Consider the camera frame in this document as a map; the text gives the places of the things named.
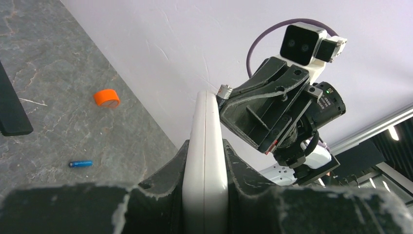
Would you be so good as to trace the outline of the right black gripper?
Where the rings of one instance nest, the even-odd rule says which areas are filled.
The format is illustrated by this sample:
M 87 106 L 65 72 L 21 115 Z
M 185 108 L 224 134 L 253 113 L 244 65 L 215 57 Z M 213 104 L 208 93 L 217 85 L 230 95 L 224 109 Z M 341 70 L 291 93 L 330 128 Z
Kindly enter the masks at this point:
M 273 153 L 297 143 L 297 124 L 321 95 L 306 69 L 270 57 L 229 95 L 219 92 L 219 117 L 254 149 Z

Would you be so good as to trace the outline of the white remote control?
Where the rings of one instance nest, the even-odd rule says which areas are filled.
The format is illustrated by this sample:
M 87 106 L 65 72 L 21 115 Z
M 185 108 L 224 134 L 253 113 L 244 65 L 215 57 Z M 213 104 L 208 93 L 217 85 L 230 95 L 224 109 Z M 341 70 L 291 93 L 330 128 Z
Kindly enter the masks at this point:
M 197 95 L 182 187 L 184 231 L 228 231 L 228 180 L 216 97 Z

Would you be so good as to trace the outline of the black remote control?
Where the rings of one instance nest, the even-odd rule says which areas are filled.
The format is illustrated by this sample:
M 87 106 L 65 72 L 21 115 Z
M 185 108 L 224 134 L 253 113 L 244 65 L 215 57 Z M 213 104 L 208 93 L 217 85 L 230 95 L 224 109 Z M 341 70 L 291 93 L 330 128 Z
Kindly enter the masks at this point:
M 3 65 L 0 66 L 0 132 L 5 137 L 33 132 L 32 124 Z

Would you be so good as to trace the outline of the blue battery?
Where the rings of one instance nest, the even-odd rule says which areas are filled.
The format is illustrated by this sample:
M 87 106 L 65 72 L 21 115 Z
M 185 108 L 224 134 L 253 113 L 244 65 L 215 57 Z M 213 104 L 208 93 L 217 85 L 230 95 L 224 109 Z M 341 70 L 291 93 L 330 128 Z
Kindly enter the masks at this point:
M 81 161 L 71 161 L 69 162 L 68 166 L 70 168 L 76 168 L 76 167 L 90 167 L 93 165 L 93 162 L 91 160 L 81 160 Z

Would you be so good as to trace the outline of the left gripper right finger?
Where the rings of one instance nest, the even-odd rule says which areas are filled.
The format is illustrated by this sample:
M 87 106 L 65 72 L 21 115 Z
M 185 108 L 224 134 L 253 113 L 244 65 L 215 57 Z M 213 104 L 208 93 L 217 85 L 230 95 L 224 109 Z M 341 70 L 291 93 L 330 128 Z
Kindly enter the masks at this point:
M 282 187 L 223 141 L 231 234 L 410 234 L 413 219 L 394 194 L 354 187 Z

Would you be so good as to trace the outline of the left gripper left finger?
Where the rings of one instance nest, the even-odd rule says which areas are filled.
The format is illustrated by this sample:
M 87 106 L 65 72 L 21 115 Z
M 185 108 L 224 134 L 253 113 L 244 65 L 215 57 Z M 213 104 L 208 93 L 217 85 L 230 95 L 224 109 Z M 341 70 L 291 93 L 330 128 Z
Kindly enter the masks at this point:
M 189 142 L 140 183 L 30 184 L 0 204 L 3 234 L 182 234 Z

